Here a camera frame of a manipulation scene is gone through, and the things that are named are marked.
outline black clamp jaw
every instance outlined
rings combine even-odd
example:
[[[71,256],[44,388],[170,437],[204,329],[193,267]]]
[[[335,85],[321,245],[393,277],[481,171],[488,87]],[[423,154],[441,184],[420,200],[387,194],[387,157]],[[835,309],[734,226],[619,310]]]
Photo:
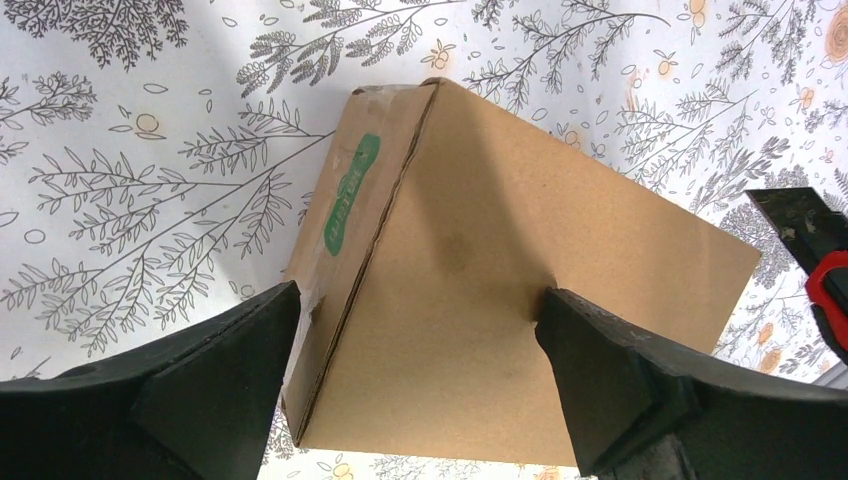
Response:
[[[255,479],[299,317],[290,282],[56,378],[0,383],[0,477]]]
[[[748,192],[810,275],[822,336],[848,360],[848,223],[810,188]],[[848,478],[848,391],[771,377],[549,290],[548,356],[582,475],[600,480]]]
[[[822,339],[848,363],[848,219],[812,188],[747,193],[809,275],[807,295]]]

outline cardboard flap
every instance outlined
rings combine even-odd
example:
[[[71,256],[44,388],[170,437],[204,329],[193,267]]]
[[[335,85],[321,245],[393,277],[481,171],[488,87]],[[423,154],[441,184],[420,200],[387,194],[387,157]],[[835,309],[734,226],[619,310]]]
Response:
[[[342,114],[285,280],[301,288],[305,335],[284,380],[289,427],[299,442],[344,319],[356,296],[409,148],[435,91],[363,87]]]

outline brown cardboard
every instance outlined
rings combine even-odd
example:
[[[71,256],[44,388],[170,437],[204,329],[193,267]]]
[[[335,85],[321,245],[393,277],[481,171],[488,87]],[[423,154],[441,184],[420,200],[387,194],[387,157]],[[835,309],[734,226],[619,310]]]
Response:
[[[362,176],[366,134],[381,145]],[[350,213],[333,256],[336,204]],[[533,334],[541,290],[708,353],[758,260],[450,81],[361,89],[287,269],[317,305],[284,389],[289,426],[311,448],[572,466]]]

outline patterned wallpaper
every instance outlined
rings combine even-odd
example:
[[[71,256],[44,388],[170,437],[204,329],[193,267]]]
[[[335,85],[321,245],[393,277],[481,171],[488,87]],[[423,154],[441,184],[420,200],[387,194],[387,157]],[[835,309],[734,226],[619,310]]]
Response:
[[[716,356],[808,382],[836,362],[803,273],[743,191],[809,185],[848,211],[840,0],[2,8],[4,378],[114,355],[279,281],[348,93],[437,75],[763,252]],[[260,477],[576,475],[298,450],[278,412]]]

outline leaf illustration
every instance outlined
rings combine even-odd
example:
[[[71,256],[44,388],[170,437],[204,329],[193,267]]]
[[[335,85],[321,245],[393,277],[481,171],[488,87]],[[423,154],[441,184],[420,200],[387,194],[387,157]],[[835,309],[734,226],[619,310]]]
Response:
[[[159,95],[168,91],[168,87],[159,85],[158,83],[145,83],[142,88],[147,93],[152,93],[153,95]]]
[[[0,228],[10,225],[18,219],[18,212],[0,213]]]

